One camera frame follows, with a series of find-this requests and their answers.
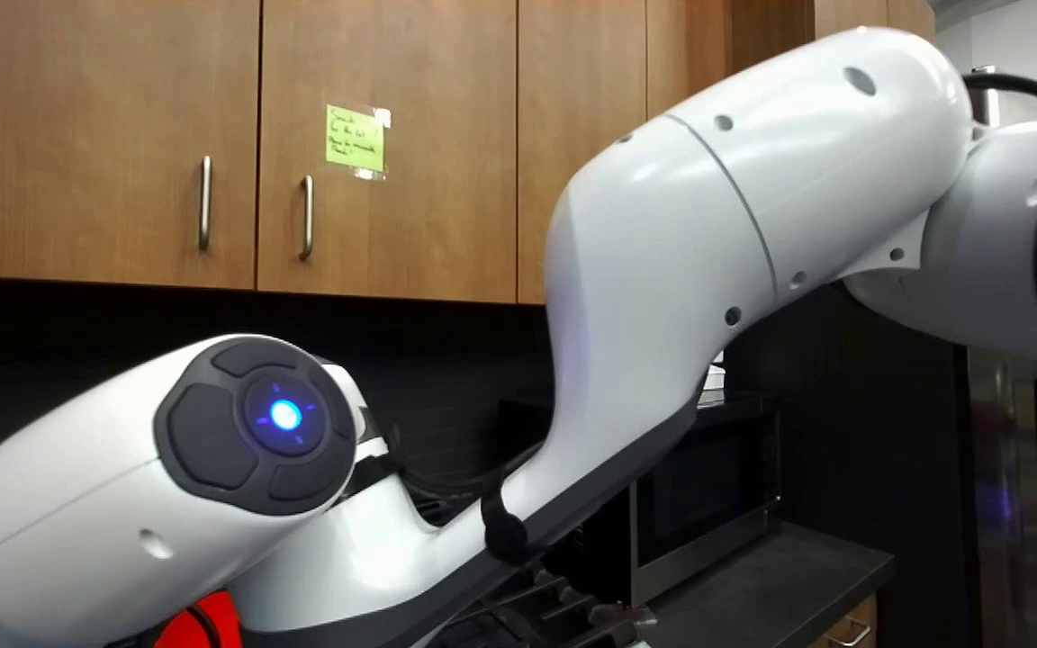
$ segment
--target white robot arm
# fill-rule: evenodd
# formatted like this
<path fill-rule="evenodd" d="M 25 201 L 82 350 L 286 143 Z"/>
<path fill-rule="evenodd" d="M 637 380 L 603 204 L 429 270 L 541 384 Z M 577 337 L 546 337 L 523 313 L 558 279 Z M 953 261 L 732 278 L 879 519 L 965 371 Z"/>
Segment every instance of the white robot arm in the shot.
<path fill-rule="evenodd" d="M 855 27 L 601 152 L 546 236 L 546 441 L 444 530 L 388 475 L 290 534 L 234 584 L 249 643 L 424 643 L 523 548 L 555 545 L 657 459 L 738 330 L 822 284 L 919 270 L 977 135 L 938 51 Z"/>
<path fill-rule="evenodd" d="M 339 366 L 258 337 L 140 362 L 0 445 L 0 648 L 100 648 L 258 560 L 345 485 Z"/>
<path fill-rule="evenodd" d="M 897 325 L 1037 362 L 1037 121 L 973 147 L 932 207 L 923 270 L 847 284 Z"/>

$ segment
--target wall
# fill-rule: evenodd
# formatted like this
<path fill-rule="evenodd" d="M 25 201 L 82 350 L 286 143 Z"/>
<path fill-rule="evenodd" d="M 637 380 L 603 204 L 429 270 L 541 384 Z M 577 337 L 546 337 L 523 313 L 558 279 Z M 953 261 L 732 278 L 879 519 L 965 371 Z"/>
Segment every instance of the wall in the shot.
<path fill-rule="evenodd" d="M 501 396 L 550 384 L 542 308 L 4 279 L 0 439 L 121 366 L 218 330 L 279 335 L 345 362 L 409 464 L 445 477 L 487 468 Z"/>
<path fill-rule="evenodd" d="M 961 69 L 999 69 L 1037 80 L 1037 0 L 961 0 L 938 9 L 938 51 Z M 1037 116 L 1037 102 L 1004 97 L 1010 120 Z"/>

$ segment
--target red object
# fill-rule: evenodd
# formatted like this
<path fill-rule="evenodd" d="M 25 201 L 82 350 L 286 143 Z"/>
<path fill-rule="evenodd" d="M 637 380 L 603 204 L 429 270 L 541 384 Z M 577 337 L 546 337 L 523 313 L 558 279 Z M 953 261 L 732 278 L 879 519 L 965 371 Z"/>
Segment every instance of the red object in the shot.
<path fill-rule="evenodd" d="M 198 609 L 208 618 L 208 625 L 218 636 L 218 648 L 241 648 L 238 609 L 234 609 L 234 599 L 228 591 L 216 591 L 216 595 L 194 602 L 189 609 Z M 153 648 L 213 648 L 208 630 L 202 630 L 202 621 L 194 618 L 189 609 L 175 612 L 166 621 Z"/>

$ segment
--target blue light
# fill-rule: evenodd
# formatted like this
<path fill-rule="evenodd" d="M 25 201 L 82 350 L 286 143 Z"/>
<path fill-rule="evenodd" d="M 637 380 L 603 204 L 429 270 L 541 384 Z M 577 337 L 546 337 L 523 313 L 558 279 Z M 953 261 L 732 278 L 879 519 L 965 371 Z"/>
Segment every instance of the blue light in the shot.
<path fill-rule="evenodd" d="M 279 431 L 294 431 L 301 426 L 301 408 L 294 401 L 274 401 L 271 404 L 271 422 Z"/>

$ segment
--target metal handle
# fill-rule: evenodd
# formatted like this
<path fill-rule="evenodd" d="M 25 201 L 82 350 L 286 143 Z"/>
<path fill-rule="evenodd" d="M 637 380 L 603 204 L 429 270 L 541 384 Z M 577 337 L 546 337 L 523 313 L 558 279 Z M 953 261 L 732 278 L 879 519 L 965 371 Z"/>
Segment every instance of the metal handle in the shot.
<path fill-rule="evenodd" d="M 871 636 L 871 630 L 876 630 L 876 621 L 863 621 L 863 630 L 855 630 L 853 636 L 847 636 L 847 639 L 831 639 L 831 648 L 855 648 L 855 643 L 863 643 L 863 636 Z"/>
<path fill-rule="evenodd" d="M 301 175 L 301 249 L 298 258 L 312 251 L 312 175 Z"/>
<path fill-rule="evenodd" d="M 216 161 L 202 155 L 202 171 L 198 171 L 198 251 L 208 249 L 208 185 L 213 185 Z"/>

